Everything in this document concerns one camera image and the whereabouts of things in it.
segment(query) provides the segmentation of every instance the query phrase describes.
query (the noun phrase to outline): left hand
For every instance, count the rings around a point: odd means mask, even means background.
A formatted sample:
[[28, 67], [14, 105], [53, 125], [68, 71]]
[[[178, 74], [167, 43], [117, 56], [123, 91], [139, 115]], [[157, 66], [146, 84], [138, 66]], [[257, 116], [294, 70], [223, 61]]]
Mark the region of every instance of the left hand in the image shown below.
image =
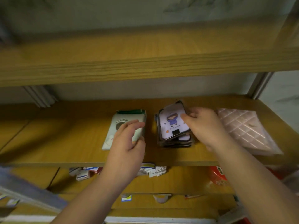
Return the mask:
[[115, 133], [106, 164], [101, 173], [112, 179], [113, 185], [122, 190], [137, 176], [144, 158], [145, 142], [141, 136], [135, 146], [132, 137], [135, 130], [145, 126], [144, 122], [132, 120], [120, 126]]

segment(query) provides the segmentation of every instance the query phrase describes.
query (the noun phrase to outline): purple outfit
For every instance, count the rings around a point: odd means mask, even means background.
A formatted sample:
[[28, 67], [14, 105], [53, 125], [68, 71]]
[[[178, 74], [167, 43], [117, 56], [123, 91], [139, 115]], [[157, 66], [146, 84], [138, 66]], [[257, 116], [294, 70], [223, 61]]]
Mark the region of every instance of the purple outfit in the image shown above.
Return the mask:
[[169, 122], [170, 126], [172, 126], [172, 125], [174, 125], [174, 124], [177, 123], [177, 120], [176, 120], [177, 117], [178, 117], [178, 116], [174, 117], [174, 119], [168, 119], [168, 118], [167, 118], [167, 121]]

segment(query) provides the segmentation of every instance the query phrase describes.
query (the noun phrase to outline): cartoon girl illustration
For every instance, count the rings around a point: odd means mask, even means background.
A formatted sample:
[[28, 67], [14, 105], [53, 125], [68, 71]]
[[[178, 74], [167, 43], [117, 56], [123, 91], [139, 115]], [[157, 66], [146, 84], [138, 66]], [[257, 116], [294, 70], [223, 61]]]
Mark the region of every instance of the cartoon girl illustration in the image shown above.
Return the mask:
[[173, 125], [177, 125], [178, 122], [177, 122], [177, 117], [178, 117], [178, 114], [177, 113], [173, 113], [171, 114], [170, 116], [167, 116], [167, 121], [169, 122], [170, 126], [172, 127]]

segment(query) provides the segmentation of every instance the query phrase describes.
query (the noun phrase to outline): paw print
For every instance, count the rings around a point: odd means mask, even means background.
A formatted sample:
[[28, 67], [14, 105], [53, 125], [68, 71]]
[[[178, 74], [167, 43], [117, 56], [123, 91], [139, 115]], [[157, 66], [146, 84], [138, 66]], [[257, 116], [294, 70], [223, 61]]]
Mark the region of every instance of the paw print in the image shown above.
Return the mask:
[[121, 127], [121, 125], [124, 124], [127, 121], [128, 121], [128, 119], [119, 119], [119, 120], [117, 120], [116, 121], [116, 126], [115, 126], [116, 130], [118, 131], [118, 129]]

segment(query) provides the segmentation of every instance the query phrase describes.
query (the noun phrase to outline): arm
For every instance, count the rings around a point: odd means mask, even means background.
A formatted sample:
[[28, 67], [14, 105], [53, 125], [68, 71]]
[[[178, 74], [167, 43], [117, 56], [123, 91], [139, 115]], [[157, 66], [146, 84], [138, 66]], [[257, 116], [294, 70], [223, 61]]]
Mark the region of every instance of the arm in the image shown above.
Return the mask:
[[136, 177], [145, 150], [144, 138], [135, 147], [132, 137], [144, 122], [133, 120], [121, 125], [114, 135], [107, 162], [101, 174], [92, 181], [51, 222], [52, 224], [103, 223], [110, 208], [125, 187]]
[[256, 224], [299, 223], [299, 199], [226, 133], [211, 109], [193, 108], [181, 117], [213, 151], [226, 178]]

